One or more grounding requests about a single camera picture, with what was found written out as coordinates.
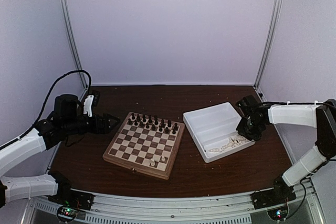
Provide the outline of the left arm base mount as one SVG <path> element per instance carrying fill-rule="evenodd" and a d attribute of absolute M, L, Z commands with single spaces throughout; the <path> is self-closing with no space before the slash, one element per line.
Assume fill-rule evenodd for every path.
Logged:
<path fill-rule="evenodd" d="M 48 196 L 48 200 L 70 208 L 90 210 L 93 204 L 94 195 L 72 189 L 70 180 L 60 172 L 49 172 L 57 184 L 57 191 L 54 195 Z"/>

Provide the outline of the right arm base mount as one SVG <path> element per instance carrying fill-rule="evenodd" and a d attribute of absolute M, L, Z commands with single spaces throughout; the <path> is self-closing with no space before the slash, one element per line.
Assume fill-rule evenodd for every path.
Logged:
<path fill-rule="evenodd" d="M 281 205 L 295 199 L 296 194 L 293 192 L 293 186 L 288 186 L 281 177 L 274 180 L 272 189 L 255 191 L 251 194 L 255 209 Z"/>

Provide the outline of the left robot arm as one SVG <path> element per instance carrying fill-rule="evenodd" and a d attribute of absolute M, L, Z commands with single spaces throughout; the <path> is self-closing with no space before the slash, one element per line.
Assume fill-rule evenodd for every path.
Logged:
<path fill-rule="evenodd" d="M 87 96 L 84 103 L 73 94 L 55 98 L 54 110 L 48 118 L 1 146 L 1 206 L 18 199 L 48 196 L 58 204 L 71 206 L 78 203 L 70 181 L 59 172 L 32 177 L 6 177 L 5 174 L 26 159 L 49 150 L 71 135 L 108 134 L 119 123 L 118 117 L 93 113 L 99 92 Z"/>

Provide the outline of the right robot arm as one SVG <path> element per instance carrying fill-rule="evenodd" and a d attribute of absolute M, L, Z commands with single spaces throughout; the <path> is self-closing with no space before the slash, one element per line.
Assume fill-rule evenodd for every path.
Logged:
<path fill-rule="evenodd" d="M 279 204 L 292 193 L 294 185 L 313 175 L 335 157 L 335 99 L 324 102 L 258 102 L 248 95 L 236 102 L 243 116 L 236 130 L 256 142 L 267 125 L 276 128 L 306 129 L 312 148 L 274 180 L 269 192 L 272 203 Z"/>

